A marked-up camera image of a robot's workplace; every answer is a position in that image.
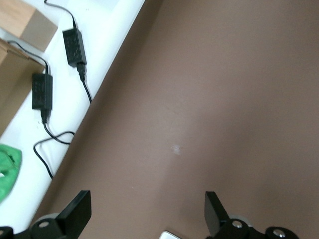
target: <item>white shelf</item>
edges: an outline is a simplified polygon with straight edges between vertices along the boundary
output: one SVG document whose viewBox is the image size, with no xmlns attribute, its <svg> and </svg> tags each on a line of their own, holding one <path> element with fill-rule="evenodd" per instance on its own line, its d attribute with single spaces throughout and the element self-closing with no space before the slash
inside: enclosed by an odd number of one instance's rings
<svg viewBox="0 0 319 239">
<path fill-rule="evenodd" d="M 60 4 L 70 10 L 82 32 L 87 58 L 87 85 L 94 97 L 109 70 L 125 36 L 145 0 L 64 0 Z M 89 107 L 87 95 L 76 69 L 67 64 L 62 31 L 72 28 L 71 17 L 62 10 L 51 8 L 39 0 L 25 0 L 59 26 L 47 50 L 41 54 L 35 48 L 20 42 L 34 53 L 48 60 L 53 75 L 53 110 L 50 129 L 54 134 L 70 130 L 76 132 Z M 16 40 L 0 29 L 0 37 Z M 14 232 L 25 230 L 39 207 L 51 179 L 33 152 L 33 145 L 47 138 L 39 111 L 31 109 L 28 95 L 0 143 L 22 150 L 22 166 L 17 182 L 5 200 L 0 203 L 0 226 L 11 226 Z M 39 147 L 55 174 L 68 147 L 51 141 Z"/>
</svg>

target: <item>green cloth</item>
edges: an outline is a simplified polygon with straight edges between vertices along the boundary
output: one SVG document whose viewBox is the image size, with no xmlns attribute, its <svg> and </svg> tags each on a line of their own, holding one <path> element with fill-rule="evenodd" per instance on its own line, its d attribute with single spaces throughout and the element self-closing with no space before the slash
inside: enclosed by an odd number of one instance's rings
<svg viewBox="0 0 319 239">
<path fill-rule="evenodd" d="M 0 144 L 0 202 L 11 192 L 22 162 L 22 152 Z"/>
</svg>

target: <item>cardboard box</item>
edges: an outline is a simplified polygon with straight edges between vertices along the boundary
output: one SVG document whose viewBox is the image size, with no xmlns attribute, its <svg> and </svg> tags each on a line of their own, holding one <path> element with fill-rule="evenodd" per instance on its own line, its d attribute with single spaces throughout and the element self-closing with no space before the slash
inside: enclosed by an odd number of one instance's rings
<svg viewBox="0 0 319 239">
<path fill-rule="evenodd" d="M 36 8 L 20 0 L 0 0 L 0 27 L 41 51 L 57 30 Z"/>
<path fill-rule="evenodd" d="M 31 91 L 32 74 L 43 70 L 43 65 L 0 39 L 0 136 Z"/>
</svg>

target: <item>silver bolt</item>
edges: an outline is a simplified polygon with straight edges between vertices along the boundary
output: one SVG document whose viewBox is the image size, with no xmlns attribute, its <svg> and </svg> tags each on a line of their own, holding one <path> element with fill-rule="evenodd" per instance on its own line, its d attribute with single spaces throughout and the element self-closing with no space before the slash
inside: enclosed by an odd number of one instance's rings
<svg viewBox="0 0 319 239">
<path fill-rule="evenodd" d="M 286 236 L 285 233 L 280 229 L 274 229 L 273 233 L 280 238 L 284 238 Z"/>
<path fill-rule="evenodd" d="M 44 227 L 46 227 L 46 226 L 49 225 L 49 224 L 50 224 L 49 222 L 44 221 L 44 222 L 42 222 L 42 223 L 39 224 L 39 227 L 40 227 L 40 228 L 44 228 Z"/>
<path fill-rule="evenodd" d="M 233 221 L 233 226 L 236 228 L 242 228 L 243 224 L 240 221 Z"/>
</svg>

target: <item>brown wall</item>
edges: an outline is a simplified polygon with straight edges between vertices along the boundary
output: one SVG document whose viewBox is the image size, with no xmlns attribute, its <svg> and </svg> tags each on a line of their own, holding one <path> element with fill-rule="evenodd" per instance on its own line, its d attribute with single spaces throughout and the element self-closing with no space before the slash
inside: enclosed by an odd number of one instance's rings
<svg viewBox="0 0 319 239">
<path fill-rule="evenodd" d="M 37 216 L 90 189 L 81 238 L 200 239 L 213 190 L 317 238 L 318 26 L 317 0 L 147 1 Z"/>
</svg>

